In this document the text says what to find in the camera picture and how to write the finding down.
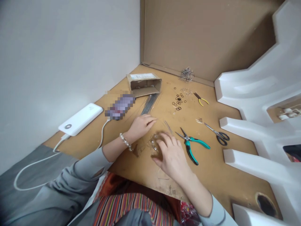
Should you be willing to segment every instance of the gray sweater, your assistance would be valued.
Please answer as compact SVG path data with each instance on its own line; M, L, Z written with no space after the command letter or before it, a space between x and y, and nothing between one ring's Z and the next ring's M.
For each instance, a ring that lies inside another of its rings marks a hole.
M5 225L93 225L98 201L88 208L85 205L92 195L98 179L109 169L109 163L102 148L97 149L70 167L63 169L54 180L44 185L33 201ZM204 226L237 225L222 205L213 197L213 209L209 217L199 215ZM150 215L139 209L133 209L123 216L117 226L151 225Z

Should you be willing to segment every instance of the pliers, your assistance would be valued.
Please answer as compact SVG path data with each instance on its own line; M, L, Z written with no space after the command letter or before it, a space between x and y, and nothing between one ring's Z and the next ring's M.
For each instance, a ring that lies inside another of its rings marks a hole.
M179 134L177 132L176 133L185 140L185 146L186 146L186 150L187 150L189 158L193 161L194 164L198 165L198 161L195 159L195 157L193 156L193 154L191 152L190 141L199 143L199 144L203 145L207 149L210 149L210 147L204 141L201 141L199 139L195 139L193 137L188 137L187 134L184 132L184 130L182 128L181 128L181 130L182 130L182 132L184 134L184 137L181 134Z
M205 101L207 104L209 104L208 101L206 101L205 99L201 98L197 93L194 93L194 95L198 98L198 102L200 103L200 105L202 105L201 100L203 100L203 101Z

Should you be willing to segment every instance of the white cable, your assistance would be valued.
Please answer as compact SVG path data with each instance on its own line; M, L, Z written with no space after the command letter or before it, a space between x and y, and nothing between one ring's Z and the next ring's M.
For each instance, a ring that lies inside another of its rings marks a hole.
M55 148L53 149L53 152L56 153L56 154L54 154L54 155L52 155L52 156L49 156L49 157L47 157L47 158L44 158L44 159L42 159L42 160L39 160L39 161L37 161L37 162L34 162L34 163L32 163L32 164L29 164L28 166L26 166L26 167L24 167L23 169L21 169L21 171L17 174L17 176L16 176L16 178L15 178L15 180L14 180L14 182L13 182L13 187L14 187L16 190L18 190L18 191L29 191L29 190L32 190L32 189L35 189L35 188L38 188L38 187L42 187L42 186L44 186L45 184L47 184L47 183L45 183L45 184L38 185L38 186L35 186L35 187L32 187L32 188L22 189L22 188L19 188L19 187L17 186L17 181L18 181L18 178L19 178L20 174L21 174L25 169L27 169L28 167L30 167L30 166L32 166L32 165L34 165L34 164L37 164L37 163L39 163L39 162L43 162L43 161L45 161L45 160L47 160L47 159L49 159L49 158L52 158L53 156L56 156L56 155L60 154L60 152L56 150L57 147L58 147L64 140L68 139L69 137L70 137L70 136L69 136L68 134L65 134L65 135L63 135L63 136L61 137L61 140L57 143L57 145L56 145Z
M104 129L104 126L105 126L109 121L111 121L111 120L108 119L108 120L104 123L103 128L101 129L101 141L100 141L100 144L99 144L98 148L96 148L96 150L99 149L99 148L101 147L102 143L103 143L103 129Z
M57 151L57 147L64 141L67 140L70 136L68 134L65 134L61 137L61 140L57 143L57 145L54 147L53 152L54 153L59 153L59 151Z
M111 120L108 119L108 120L105 122L105 124L103 125L102 129L101 129L101 141L100 141L100 144L99 144L99 146L97 147L97 149L99 149L99 148L101 147L102 143L103 143L103 129L104 129L105 125L106 125L109 121L111 121ZM28 167L30 167L30 166L32 166L32 165L34 165L34 164L43 162L43 161L45 161L45 160L47 160L47 159L49 159L49 158L52 158L53 156L56 156L56 155L60 154L60 152L57 151L56 149L58 148L58 146L59 146L64 140L67 140L69 137L70 137L70 136L69 136L68 134L64 134L64 135L61 137L61 140L57 143L57 145L56 145L56 146L54 147L54 149L53 149L53 152L56 153L56 154L54 154L54 155L52 155L52 156L50 156L50 157L47 157L47 158L45 158L45 159L39 160L39 161L37 161L37 162L34 162L34 163L32 163L32 164L29 164L28 166L26 166L26 167L24 167L23 169L21 169L21 171L17 174L17 176L16 176L16 178L15 178L15 180L14 180L14 182L13 182L14 188L15 188L16 190L18 190L18 191L29 191L29 190L32 190L32 189L35 189L35 188L38 188L38 187L42 187L42 186L44 186L45 184L47 184L47 183L44 183L44 184L42 184L42 185L38 185L38 186L35 186L35 187L32 187L32 188L21 189L21 188L19 188L19 187L17 186L17 181L18 181L18 178L19 178L20 174L21 174L25 169L27 169Z

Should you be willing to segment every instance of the beaded bracelet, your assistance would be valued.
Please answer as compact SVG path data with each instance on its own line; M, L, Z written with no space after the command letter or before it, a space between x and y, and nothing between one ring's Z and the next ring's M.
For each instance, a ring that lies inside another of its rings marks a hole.
M119 136L121 137L123 142L126 144L126 146L128 146L129 151L132 151L132 146L126 141L126 139L123 137L122 133L120 133Z

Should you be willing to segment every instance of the striped fabric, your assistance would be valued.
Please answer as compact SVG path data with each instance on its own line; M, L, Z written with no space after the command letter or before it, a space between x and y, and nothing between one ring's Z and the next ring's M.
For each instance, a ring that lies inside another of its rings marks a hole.
M150 214L153 226L173 225L174 216L139 193L100 197L93 226L113 226L132 209Z

